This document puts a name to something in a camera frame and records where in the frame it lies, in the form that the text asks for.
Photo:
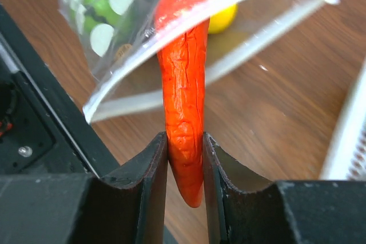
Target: wooden table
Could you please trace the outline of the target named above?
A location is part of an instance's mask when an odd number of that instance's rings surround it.
[[[94,82],[77,36],[58,12],[58,1],[0,2],[81,108]],[[366,0],[327,6],[208,88],[205,130],[269,179],[316,179],[365,55]],[[160,110],[93,127],[124,163],[164,130],[164,116]],[[168,176],[168,228],[179,243],[207,243],[205,206],[188,208],[171,172]]]

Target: carrot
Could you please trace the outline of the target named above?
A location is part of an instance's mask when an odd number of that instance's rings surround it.
[[[158,31],[204,0],[160,0]],[[158,54],[162,72],[168,156],[184,201],[199,207],[203,194],[202,138],[204,129],[205,61],[209,20],[181,35]]]

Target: plastic bag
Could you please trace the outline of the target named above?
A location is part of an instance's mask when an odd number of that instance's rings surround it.
[[[322,5],[339,0],[205,0],[177,10],[178,18],[155,31],[159,0],[59,0],[79,35],[97,87],[83,107],[88,123],[162,106],[156,53],[195,25],[235,7],[209,34],[205,83],[243,64]]]

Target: yellow lemon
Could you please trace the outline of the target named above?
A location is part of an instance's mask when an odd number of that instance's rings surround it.
[[[211,16],[208,28],[209,34],[217,34],[228,28],[234,21],[238,7],[233,5]]]

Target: screw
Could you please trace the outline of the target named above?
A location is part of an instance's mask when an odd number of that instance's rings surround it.
[[[20,154],[23,157],[30,157],[33,153],[33,150],[29,146],[20,147],[18,149],[18,154]]]

